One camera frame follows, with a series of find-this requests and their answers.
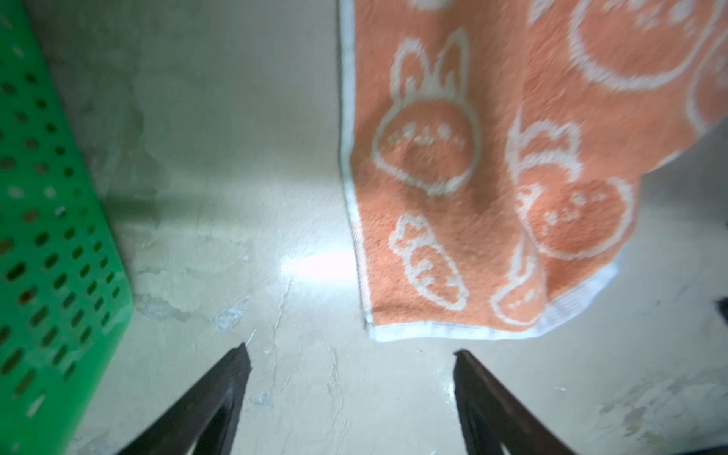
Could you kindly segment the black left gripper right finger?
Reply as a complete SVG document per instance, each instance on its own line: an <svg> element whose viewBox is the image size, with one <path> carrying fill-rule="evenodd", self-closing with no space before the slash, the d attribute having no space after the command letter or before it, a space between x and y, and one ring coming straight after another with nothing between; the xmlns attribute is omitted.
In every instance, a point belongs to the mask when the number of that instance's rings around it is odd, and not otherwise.
<svg viewBox="0 0 728 455"><path fill-rule="evenodd" d="M468 350L455 353L455 399L468 454L571 454Z"/></svg>

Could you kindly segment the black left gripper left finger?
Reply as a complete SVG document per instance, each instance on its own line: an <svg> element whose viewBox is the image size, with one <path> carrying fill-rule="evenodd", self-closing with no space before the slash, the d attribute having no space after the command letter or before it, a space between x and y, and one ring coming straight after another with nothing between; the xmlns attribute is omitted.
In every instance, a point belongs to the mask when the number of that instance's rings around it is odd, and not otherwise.
<svg viewBox="0 0 728 455"><path fill-rule="evenodd" d="M251 371L248 349L242 343L120 453L231 453Z"/></svg>

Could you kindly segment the orange bunny pattern towel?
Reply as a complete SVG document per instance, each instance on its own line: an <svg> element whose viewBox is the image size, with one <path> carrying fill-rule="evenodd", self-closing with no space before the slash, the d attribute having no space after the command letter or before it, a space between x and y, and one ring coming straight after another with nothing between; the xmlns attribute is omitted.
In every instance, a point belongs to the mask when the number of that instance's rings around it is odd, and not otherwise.
<svg viewBox="0 0 728 455"><path fill-rule="evenodd" d="M339 32L377 342L578 316L616 275L641 177L727 115L723 1L342 1Z"/></svg>

